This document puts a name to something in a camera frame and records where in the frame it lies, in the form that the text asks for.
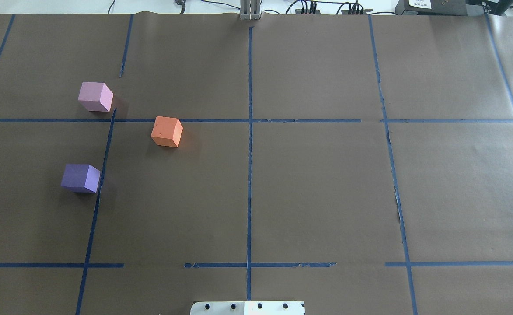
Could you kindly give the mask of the orange foam block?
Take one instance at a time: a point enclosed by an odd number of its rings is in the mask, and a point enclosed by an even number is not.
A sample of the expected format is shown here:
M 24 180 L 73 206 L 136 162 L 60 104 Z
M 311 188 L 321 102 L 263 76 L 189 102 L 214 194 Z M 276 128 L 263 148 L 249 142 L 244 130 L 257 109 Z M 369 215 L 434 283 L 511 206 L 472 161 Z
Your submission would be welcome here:
M 183 129 L 177 118 L 156 116 L 150 137 L 159 146 L 179 147 Z

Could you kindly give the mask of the pink foam block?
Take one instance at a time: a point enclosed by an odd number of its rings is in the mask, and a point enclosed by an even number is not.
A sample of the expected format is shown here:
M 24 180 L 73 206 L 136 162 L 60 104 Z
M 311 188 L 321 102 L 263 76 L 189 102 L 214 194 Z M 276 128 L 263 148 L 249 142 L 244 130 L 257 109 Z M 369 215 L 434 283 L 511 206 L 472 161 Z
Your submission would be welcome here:
M 111 111 L 114 93 L 102 82 L 82 82 L 78 102 L 90 112 Z

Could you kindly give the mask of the purple foam block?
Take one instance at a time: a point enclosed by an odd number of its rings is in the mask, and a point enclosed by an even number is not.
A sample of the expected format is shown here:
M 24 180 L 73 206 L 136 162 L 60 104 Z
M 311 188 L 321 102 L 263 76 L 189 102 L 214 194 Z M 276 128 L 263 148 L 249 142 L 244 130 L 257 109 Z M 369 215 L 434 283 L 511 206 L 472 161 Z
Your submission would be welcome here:
M 76 193 L 97 193 L 101 171 L 90 164 L 66 164 L 60 187 Z

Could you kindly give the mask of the black box device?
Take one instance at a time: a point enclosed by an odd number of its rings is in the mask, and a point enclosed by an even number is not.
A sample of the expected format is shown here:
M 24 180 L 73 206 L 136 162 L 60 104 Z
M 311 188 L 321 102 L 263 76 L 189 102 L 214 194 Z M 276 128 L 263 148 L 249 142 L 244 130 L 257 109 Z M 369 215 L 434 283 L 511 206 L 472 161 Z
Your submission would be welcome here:
M 465 0 L 399 0 L 394 9 L 397 15 L 467 16 Z

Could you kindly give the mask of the aluminium frame post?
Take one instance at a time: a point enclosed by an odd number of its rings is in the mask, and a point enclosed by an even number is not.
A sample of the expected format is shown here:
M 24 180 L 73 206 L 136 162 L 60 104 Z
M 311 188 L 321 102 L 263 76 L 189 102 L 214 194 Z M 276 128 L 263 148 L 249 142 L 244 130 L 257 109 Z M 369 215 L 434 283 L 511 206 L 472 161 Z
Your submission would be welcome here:
M 261 0 L 240 0 L 241 20 L 260 20 L 262 17 Z

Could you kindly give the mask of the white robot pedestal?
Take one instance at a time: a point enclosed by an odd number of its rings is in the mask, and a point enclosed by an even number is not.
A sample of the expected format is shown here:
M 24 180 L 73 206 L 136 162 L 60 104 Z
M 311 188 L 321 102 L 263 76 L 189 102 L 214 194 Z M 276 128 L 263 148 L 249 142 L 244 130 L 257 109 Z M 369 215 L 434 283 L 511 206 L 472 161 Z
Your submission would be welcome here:
M 304 315 L 303 301 L 199 301 L 191 315 Z

